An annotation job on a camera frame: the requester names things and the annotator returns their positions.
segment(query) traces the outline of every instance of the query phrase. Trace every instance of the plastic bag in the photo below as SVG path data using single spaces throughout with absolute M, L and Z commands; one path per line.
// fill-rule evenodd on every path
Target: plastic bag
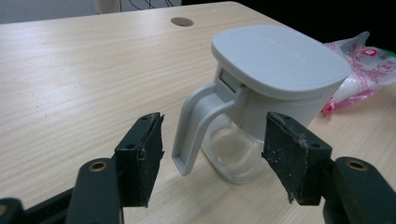
M 325 44 L 348 60 L 352 72 L 323 107 L 324 114 L 331 115 L 336 109 L 364 100 L 396 81 L 395 54 L 364 46 L 369 35 L 363 32 L 354 38 Z

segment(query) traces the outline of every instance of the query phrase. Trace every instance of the wood grain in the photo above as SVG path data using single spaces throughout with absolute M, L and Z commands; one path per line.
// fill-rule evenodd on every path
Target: wood grain
M 149 207 L 124 209 L 126 223 L 323 223 L 321 207 L 289 204 L 270 170 L 234 185 L 202 153 L 185 177 L 170 157 L 182 103 L 215 74 L 213 35 L 264 23 L 280 24 L 227 2 L 0 25 L 0 198 L 28 208 L 72 188 L 82 164 L 111 157 L 136 119 L 160 111 L 162 166 Z M 392 85 L 310 129 L 396 188 L 395 114 Z

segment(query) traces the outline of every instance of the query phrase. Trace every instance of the clear plastic pitcher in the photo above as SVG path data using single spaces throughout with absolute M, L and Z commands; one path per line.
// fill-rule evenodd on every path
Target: clear plastic pitcher
M 226 179 L 249 181 L 266 165 L 267 112 L 308 126 L 350 73 L 337 54 L 282 26 L 220 32 L 212 53 L 219 61 L 215 79 L 186 100 L 177 126 L 172 157 L 182 175 L 191 172 L 202 147 Z

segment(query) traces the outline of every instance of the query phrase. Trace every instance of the black mechanical arm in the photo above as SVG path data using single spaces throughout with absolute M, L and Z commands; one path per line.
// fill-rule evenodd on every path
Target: black mechanical arm
M 123 223 L 122 207 L 148 206 L 163 157 L 160 113 L 136 121 L 111 159 L 88 161 L 76 185 L 23 210 L 15 198 L 0 200 L 0 224 Z
M 262 157 L 299 205 L 319 205 L 327 224 L 396 223 L 396 193 L 373 165 L 330 159 L 332 147 L 291 117 L 269 112 Z
M 148 206 L 163 157 L 159 113 L 139 119 L 111 159 L 84 164 L 73 189 L 23 210 L 18 199 L 0 200 L 0 224 L 123 223 L 122 207 Z M 396 193 L 366 161 L 331 160 L 332 148 L 296 120 L 269 112 L 262 156 L 289 201 L 319 205 L 327 224 L 396 223 Z

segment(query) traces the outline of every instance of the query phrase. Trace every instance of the gray plastic lid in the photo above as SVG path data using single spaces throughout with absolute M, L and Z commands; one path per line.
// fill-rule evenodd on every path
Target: gray plastic lid
M 239 81 L 264 95 L 303 99 L 343 81 L 349 64 L 306 35 L 287 27 L 254 25 L 213 37 L 212 53 Z

